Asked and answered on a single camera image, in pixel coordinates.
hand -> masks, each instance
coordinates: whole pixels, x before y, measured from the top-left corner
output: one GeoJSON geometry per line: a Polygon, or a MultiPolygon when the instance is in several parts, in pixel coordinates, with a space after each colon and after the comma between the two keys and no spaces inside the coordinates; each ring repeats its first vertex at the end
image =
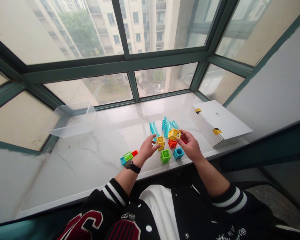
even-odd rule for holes
{"type": "Polygon", "coordinates": [[[138,161],[139,165],[143,165],[144,162],[151,157],[158,148],[161,147],[152,140],[156,136],[156,134],[152,134],[147,137],[146,140],[144,140],[138,154],[132,159],[134,164],[136,164],[135,161],[138,161]]]}
{"type": "Polygon", "coordinates": [[[194,138],[194,136],[188,131],[179,129],[181,132],[181,139],[176,139],[177,143],[183,149],[184,153],[190,158],[191,161],[198,162],[205,160],[202,155],[199,147],[198,141],[194,138]]]}

cyan curved track piece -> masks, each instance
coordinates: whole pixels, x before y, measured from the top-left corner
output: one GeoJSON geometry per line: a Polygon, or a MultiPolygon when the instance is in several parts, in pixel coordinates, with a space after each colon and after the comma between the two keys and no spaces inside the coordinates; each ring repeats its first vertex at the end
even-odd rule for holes
{"type": "Polygon", "coordinates": [[[158,136],[159,136],[159,132],[158,132],[158,130],[157,130],[156,124],[155,124],[154,122],[152,122],[152,123],[150,122],[149,125],[150,125],[151,133],[152,133],[152,134],[156,134],[157,137],[158,137],[158,136]]]}
{"type": "Polygon", "coordinates": [[[164,136],[166,138],[168,138],[169,131],[172,128],[179,129],[179,126],[174,120],[171,122],[167,117],[164,117],[164,119],[162,120],[162,128],[161,129],[164,131],[164,136]]]}

marble countertop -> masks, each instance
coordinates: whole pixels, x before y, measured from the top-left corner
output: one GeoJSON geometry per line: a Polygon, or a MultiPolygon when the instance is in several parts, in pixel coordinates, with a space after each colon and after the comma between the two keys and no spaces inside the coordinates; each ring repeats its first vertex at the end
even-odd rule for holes
{"type": "MultiPolygon", "coordinates": [[[[123,169],[120,158],[129,151],[139,150],[151,134],[149,122],[155,121],[159,133],[163,135],[161,126],[165,116],[193,134],[208,160],[248,144],[243,140],[231,146],[213,148],[188,115],[191,106],[200,102],[195,94],[187,93],[98,111],[92,132],[58,140],[16,219],[82,199],[94,189],[101,190],[123,169]]],[[[168,140],[165,140],[165,149],[169,149],[168,140]]],[[[138,179],[191,163],[184,155],[178,161],[172,156],[169,164],[162,165],[160,153],[155,152],[146,161],[138,179]]]]}

smartwatch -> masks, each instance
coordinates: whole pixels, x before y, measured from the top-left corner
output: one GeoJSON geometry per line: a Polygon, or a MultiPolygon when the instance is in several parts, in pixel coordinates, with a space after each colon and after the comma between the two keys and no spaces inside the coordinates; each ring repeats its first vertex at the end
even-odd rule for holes
{"type": "Polygon", "coordinates": [[[126,164],[124,165],[124,167],[128,168],[128,169],[130,168],[132,171],[134,171],[135,173],[138,173],[138,174],[141,171],[141,168],[139,168],[136,165],[134,165],[131,159],[126,162],[126,164]]]}

box lid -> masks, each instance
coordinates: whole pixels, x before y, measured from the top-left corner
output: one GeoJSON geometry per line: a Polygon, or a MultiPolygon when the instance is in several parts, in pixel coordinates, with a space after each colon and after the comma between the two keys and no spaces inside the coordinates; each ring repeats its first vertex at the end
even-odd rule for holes
{"type": "Polygon", "coordinates": [[[213,128],[219,128],[219,130],[222,131],[220,135],[224,139],[253,132],[251,128],[245,125],[216,100],[194,104],[193,107],[195,109],[201,109],[199,115],[204,117],[213,128]]]}

